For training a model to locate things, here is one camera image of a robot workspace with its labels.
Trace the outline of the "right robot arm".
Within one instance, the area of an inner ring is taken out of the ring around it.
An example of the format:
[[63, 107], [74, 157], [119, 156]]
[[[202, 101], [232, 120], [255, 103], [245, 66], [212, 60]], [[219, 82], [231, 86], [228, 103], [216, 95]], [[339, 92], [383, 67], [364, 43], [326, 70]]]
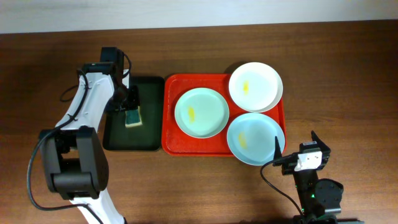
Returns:
[[327, 164], [331, 149], [311, 132], [312, 140], [299, 145], [299, 151], [283, 156], [281, 141], [275, 137], [273, 166], [280, 166], [283, 175], [292, 175], [300, 200], [299, 215], [294, 216], [294, 223], [362, 223], [355, 218], [337, 219], [341, 213], [343, 184], [320, 179], [317, 172]]

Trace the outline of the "light green plate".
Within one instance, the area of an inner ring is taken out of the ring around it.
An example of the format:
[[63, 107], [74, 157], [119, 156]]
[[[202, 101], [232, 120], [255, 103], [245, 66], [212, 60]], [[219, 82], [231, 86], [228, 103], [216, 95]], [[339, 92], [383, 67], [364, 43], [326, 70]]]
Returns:
[[174, 109], [177, 126], [188, 136], [198, 139], [216, 136], [226, 127], [229, 106], [225, 98], [210, 88], [186, 91]]

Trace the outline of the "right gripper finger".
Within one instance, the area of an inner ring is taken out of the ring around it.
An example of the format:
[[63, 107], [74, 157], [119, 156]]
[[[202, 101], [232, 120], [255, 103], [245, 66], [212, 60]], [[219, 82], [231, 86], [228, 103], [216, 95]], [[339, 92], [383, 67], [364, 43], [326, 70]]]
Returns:
[[275, 137], [275, 150], [274, 150], [274, 157], [273, 157], [273, 166], [278, 166], [279, 165], [279, 161], [282, 158], [282, 153], [280, 151], [280, 144], [279, 144], [279, 140], [278, 137]]
[[316, 141], [321, 152], [331, 152], [331, 149], [317, 136], [315, 131], [311, 131], [312, 141]]

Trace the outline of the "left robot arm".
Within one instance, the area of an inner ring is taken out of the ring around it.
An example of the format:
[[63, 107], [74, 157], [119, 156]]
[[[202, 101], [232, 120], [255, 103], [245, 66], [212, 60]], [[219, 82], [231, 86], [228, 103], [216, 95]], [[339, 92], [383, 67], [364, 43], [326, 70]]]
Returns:
[[138, 89], [129, 84], [129, 57], [103, 47], [99, 62], [77, 71], [79, 83], [69, 109], [53, 129], [40, 132], [34, 149], [41, 153], [47, 187], [68, 200], [53, 211], [78, 208], [88, 223], [125, 223], [107, 190], [109, 165], [98, 137], [103, 114], [125, 114], [128, 126], [140, 125]]

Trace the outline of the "green and yellow sponge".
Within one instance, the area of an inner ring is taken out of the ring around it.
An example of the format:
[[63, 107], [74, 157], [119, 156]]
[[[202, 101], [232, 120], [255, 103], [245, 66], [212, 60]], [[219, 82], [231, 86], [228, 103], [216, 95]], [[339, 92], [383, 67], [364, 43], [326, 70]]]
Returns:
[[125, 127], [133, 128], [142, 125], [141, 109], [138, 106], [134, 110], [125, 111]]

